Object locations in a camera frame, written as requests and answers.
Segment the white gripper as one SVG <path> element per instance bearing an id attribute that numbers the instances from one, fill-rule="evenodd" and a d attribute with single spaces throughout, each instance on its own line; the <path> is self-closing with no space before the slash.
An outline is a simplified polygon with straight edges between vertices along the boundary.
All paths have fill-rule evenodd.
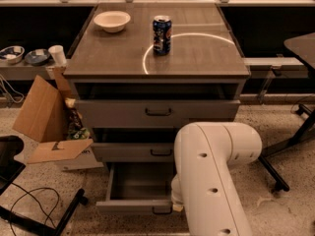
<path id="1" fill-rule="evenodd" d="M 184 210 L 178 175 L 175 175 L 171 181 L 171 200 L 174 203 L 174 205 L 172 205 L 173 211 L 181 212 Z"/>

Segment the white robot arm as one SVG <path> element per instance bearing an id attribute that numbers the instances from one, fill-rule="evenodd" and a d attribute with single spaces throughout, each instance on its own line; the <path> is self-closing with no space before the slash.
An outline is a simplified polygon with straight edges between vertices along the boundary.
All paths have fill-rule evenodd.
<path id="1" fill-rule="evenodd" d="M 260 135 L 242 123 L 196 122 L 179 130 L 171 198 L 185 210 L 191 236 L 253 236 L 229 168 L 256 160 L 261 150 Z"/>

